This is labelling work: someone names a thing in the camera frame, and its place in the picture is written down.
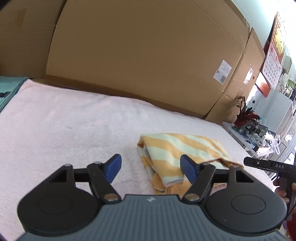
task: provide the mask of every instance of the black handle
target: black handle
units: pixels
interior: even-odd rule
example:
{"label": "black handle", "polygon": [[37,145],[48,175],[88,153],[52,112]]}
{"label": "black handle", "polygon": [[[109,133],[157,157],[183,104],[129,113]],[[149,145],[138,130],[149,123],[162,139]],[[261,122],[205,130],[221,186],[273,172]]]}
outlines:
{"label": "black handle", "polygon": [[279,178],[279,186],[280,189],[283,191],[286,191],[287,196],[290,200],[290,202],[287,204],[287,216],[285,220],[291,221],[292,220],[292,209],[294,208],[295,205],[295,199],[296,199],[296,192],[293,192],[292,190],[292,183],[295,181],[292,181],[291,179],[280,177]]}
{"label": "black handle", "polygon": [[87,166],[87,171],[91,180],[91,192],[97,199],[100,199],[102,202],[107,204],[115,204],[121,201],[119,194],[105,178],[97,164],[89,164]]}
{"label": "black handle", "polygon": [[200,203],[208,198],[213,187],[212,180],[215,175],[215,170],[215,166],[205,165],[195,182],[185,193],[183,200],[187,203]]}

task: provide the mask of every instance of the table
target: table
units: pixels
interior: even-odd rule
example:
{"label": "table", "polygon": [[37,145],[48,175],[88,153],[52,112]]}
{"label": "table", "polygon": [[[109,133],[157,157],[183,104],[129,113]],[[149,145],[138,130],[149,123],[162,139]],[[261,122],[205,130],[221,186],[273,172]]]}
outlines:
{"label": "table", "polygon": [[240,135],[237,131],[235,131],[234,129],[232,129],[232,125],[230,123],[227,123],[227,122],[222,122],[222,125],[224,127],[224,129],[233,137],[235,136],[235,140],[240,144],[240,145],[243,145],[245,146],[245,148],[247,148],[248,151],[250,151],[253,155],[253,157],[255,158],[260,158],[260,157],[263,157],[265,155],[269,155],[271,153],[273,153],[274,151],[273,150],[269,150],[267,152],[260,152],[259,150],[257,152],[255,152],[253,150],[253,148],[255,147],[254,144],[252,143],[249,143],[247,142],[247,138]]}

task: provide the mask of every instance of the gray ribbed plate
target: gray ribbed plate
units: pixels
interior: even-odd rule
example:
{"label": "gray ribbed plate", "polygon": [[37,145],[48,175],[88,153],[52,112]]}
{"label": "gray ribbed plate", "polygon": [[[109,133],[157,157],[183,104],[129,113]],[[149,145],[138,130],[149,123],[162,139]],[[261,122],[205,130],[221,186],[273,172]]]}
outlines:
{"label": "gray ribbed plate", "polygon": [[281,241],[279,232],[241,237],[213,225],[196,205],[177,196],[126,195],[124,201],[105,205],[88,226],[62,237],[25,233],[18,241]]}

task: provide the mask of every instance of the wire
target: wire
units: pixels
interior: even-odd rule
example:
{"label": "wire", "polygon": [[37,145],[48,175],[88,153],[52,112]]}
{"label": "wire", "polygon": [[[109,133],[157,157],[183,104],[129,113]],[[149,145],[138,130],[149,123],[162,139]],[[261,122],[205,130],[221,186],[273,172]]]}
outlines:
{"label": "wire", "polygon": [[283,75],[284,73],[285,73],[285,71],[283,70],[282,73],[281,73],[281,75],[280,75],[280,77],[279,77],[279,82],[280,82],[281,77],[282,77],[282,75]]}

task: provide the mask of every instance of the white cabinet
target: white cabinet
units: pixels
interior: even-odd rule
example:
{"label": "white cabinet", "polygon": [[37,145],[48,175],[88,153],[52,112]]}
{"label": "white cabinet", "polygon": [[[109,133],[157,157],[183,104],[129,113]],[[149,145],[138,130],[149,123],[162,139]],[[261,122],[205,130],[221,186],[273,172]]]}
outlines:
{"label": "white cabinet", "polygon": [[271,131],[280,135],[286,131],[294,118],[292,101],[278,91],[274,93],[272,100],[265,108],[255,108],[255,113],[262,118],[262,125],[267,126]]}

